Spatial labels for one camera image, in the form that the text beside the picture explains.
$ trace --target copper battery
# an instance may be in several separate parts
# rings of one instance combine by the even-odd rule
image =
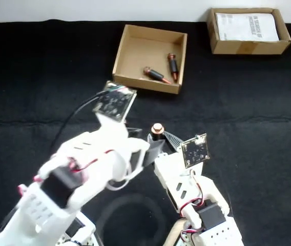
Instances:
[[[178,68],[177,68],[175,57],[176,57],[175,54],[169,53],[167,56],[167,59],[168,59],[168,62],[170,63],[172,77],[174,81],[176,82],[178,79]]]
[[[150,78],[154,80],[162,81],[166,84],[171,84],[171,82],[169,82],[167,79],[164,78],[164,75],[158,73],[155,70],[150,69],[149,67],[145,67],[143,72],[145,75],[149,76]]]
[[[164,139],[164,131],[165,128],[163,127],[163,125],[161,123],[155,123],[152,127],[151,127],[151,136],[153,141],[157,141],[160,139]]]

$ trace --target cardboard box wall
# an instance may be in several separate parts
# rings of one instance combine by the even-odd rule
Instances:
[[[220,40],[215,13],[241,14],[241,13],[270,13],[273,15],[279,41],[257,42],[239,40]],[[291,44],[291,37],[278,9],[271,8],[250,8],[250,9],[219,9],[212,8],[207,19],[211,48],[213,54],[258,54],[273,55],[282,54]]]

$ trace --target wire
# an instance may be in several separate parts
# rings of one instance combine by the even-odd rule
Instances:
[[[180,237],[181,237],[181,239],[182,239],[182,241],[183,242],[187,242],[186,240],[185,240],[185,238],[183,237],[183,235],[185,235],[185,234],[194,234],[194,233],[198,233],[198,232],[201,232],[203,230],[203,228],[200,228],[199,230],[195,230],[195,229],[186,229],[186,230],[182,230],[181,232],[180,232]]]
[[[186,202],[185,204],[183,204],[183,205],[181,206],[181,208],[180,208],[180,216],[183,217],[182,210],[183,210],[187,205],[189,205],[190,203],[192,203],[194,206],[199,207],[200,205],[196,205],[196,204],[194,204],[195,201],[199,201],[199,200],[202,201],[202,198],[201,198],[201,197],[196,197],[196,198],[193,198],[193,199],[191,199],[190,201]]]
[[[199,192],[201,193],[201,204],[198,205],[198,206],[200,207],[200,206],[202,206],[203,203],[204,203],[203,192],[202,192],[202,189],[201,189],[201,186],[200,186],[198,180],[197,180],[196,177],[195,177],[195,175],[196,175],[196,171],[194,171],[193,169],[191,169],[191,170],[190,170],[190,175],[191,175],[191,177],[193,178],[193,180],[195,181],[195,183],[196,183],[196,185],[197,185],[197,187],[198,187],[198,189],[199,189]]]
[[[201,193],[201,196],[200,196],[200,197],[193,198],[193,199],[191,199],[190,201],[186,202],[185,204],[183,204],[183,205],[181,206],[181,208],[180,208],[180,216],[181,216],[181,217],[183,217],[182,210],[183,210],[183,209],[184,209],[188,204],[192,203],[192,205],[194,205],[194,206],[201,207],[201,206],[203,205],[203,203],[204,203],[203,192],[202,192],[201,186],[200,186],[199,182],[196,180],[196,177],[195,177],[196,172],[195,172],[193,169],[191,169],[191,170],[190,170],[190,175],[191,175],[191,177],[194,179],[194,181],[195,181],[195,183],[196,183],[196,185],[197,185],[197,187],[198,187],[198,189],[199,189],[199,192]]]
[[[110,153],[110,152],[112,152],[112,151],[114,151],[114,150],[107,150],[107,151],[105,151],[104,153],[105,153],[105,154],[108,154],[108,153]],[[79,169],[74,169],[75,167],[78,166],[78,164],[77,164],[77,160],[76,160],[74,157],[68,157],[68,158],[69,158],[69,160],[70,160],[69,167],[72,169],[72,172],[73,172],[73,173],[78,173],[78,172],[80,172],[80,171],[82,171],[82,170],[88,168],[91,164],[93,164],[93,163],[95,163],[96,161],[99,160],[98,158],[95,158],[94,160],[92,160],[91,162],[89,162],[88,164],[86,164],[84,167],[79,168]]]
[[[78,114],[84,107],[86,107],[87,105],[89,105],[91,102],[97,100],[98,98],[100,98],[103,95],[108,94],[109,92],[112,91],[118,91],[120,89],[124,88],[124,86],[116,86],[114,88],[111,88],[109,90],[105,90],[105,91],[101,91],[97,94],[95,94],[94,96],[88,98],[87,100],[85,100],[84,102],[82,102],[64,121],[64,123],[62,124],[62,126],[60,127],[59,131],[57,132],[57,134],[55,135],[53,141],[50,144],[50,148],[49,148],[49,156],[52,155],[53,153],[53,149],[54,146],[56,144],[56,142],[58,141],[60,135],[62,134],[63,130],[66,128],[68,122],[76,115]]]

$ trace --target black cable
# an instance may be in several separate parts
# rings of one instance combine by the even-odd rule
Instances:
[[[84,102],[82,102],[64,121],[64,123],[62,124],[62,126],[60,127],[59,131],[57,132],[57,134],[55,135],[53,141],[51,142],[51,145],[49,147],[49,156],[51,156],[54,153],[54,147],[56,145],[56,142],[58,141],[60,135],[62,134],[63,130],[66,128],[68,122],[76,115],[78,114],[84,107],[86,107],[88,104],[90,104],[91,102],[95,101],[96,99],[100,98],[101,96],[104,96],[106,94],[108,94],[111,91],[115,91],[116,89],[120,88],[121,86],[118,87],[114,87],[114,88],[110,88],[110,90],[105,90],[105,91],[101,91],[97,94],[95,94],[94,96],[90,97],[89,99],[85,100]]]

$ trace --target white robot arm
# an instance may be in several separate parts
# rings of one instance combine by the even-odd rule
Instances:
[[[234,218],[228,216],[228,203],[214,182],[201,175],[208,158],[203,134],[183,142],[176,153],[161,153],[155,160],[155,174],[176,212],[185,218],[175,234],[179,240],[168,238],[165,246],[243,246]]]

